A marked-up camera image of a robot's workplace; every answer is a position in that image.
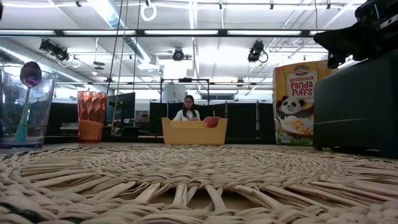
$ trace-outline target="woman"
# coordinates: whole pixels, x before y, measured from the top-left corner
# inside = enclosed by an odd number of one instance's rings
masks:
[[[184,109],[180,110],[173,121],[200,121],[200,115],[195,110],[195,102],[191,95],[184,98]]]

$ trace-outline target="dark hair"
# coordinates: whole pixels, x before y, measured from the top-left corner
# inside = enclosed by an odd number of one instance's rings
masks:
[[[189,99],[191,99],[192,100],[192,106],[191,106],[191,112],[192,112],[192,118],[196,118],[197,117],[197,114],[195,113],[195,101],[193,100],[193,96],[191,96],[191,95],[187,95],[185,98],[184,98],[184,108],[183,108],[183,110],[182,110],[182,114],[183,114],[183,116],[184,117],[186,117],[186,118],[188,118],[188,116],[187,116],[187,108],[185,107],[185,100],[187,99],[187,98],[189,98]]]

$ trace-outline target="clear glass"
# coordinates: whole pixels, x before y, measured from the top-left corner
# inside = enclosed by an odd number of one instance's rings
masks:
[[[102,141],[106,113],[106,95],[104,93],[79,91],[77,101],[79,141]]]
[[[0,149],[41,148],[49,118],[56,76],[42,72],[42,81],[30,90],[27,139],[15,140],[26,100],[27,87],[19,75],[22,67],[0,67]]]

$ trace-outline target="white shirt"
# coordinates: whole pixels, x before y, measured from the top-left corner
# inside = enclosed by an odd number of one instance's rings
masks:
[[[197,115],[196,119],[197,119],[198,121],[200,121],[200,115],[199,115],[199,112],[198,112],[197,110],[195,110],[195,114]],[[175,118],[173,119],[173,121],[188,121],[188,118],[190,118],[190,119],[193,118],[192,115],[193,115],[193,114],[192,114],[192,111],[187,111],[187,118],[186,118],[186,117],[184,117],[184,115],[183,115],[183,113],[182,113],[182,110],[180,110],[180,111],[177,113],[177,115],[175,115]]]

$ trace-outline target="white cylinder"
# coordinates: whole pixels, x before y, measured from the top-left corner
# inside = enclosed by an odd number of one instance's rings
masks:
[[[178,103],[184,102],[185,98],[185,85],[166,85],[163,91],[163,102]]]

